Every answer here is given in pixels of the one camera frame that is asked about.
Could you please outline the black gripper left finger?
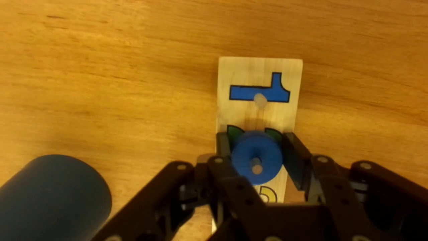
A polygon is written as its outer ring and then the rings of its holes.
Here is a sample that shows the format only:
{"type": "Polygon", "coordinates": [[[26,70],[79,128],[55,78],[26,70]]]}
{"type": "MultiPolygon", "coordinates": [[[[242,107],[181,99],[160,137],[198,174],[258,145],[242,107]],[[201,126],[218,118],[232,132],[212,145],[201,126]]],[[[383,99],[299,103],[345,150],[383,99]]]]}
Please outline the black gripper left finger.
{"type": "Polygon", "coordinates": [[[245,241],[246,178],[232,165],[229,137],[205,162],[173,161],[142,188],[91,241],[173,241],[197,208],[208,207],[216,224],[209,241],[245,241]]]}

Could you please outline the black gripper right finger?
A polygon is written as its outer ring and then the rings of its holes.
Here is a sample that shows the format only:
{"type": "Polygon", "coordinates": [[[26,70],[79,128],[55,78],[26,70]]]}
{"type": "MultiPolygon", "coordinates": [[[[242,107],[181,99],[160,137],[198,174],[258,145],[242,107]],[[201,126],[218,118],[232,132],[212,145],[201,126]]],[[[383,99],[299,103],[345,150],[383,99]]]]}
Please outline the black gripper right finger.
{"type": "Polygon", "coordinates": [[[428,241],[428,189],[372,161],[351,168],[283,137],[284,166],[341,241],[428,241]]]}

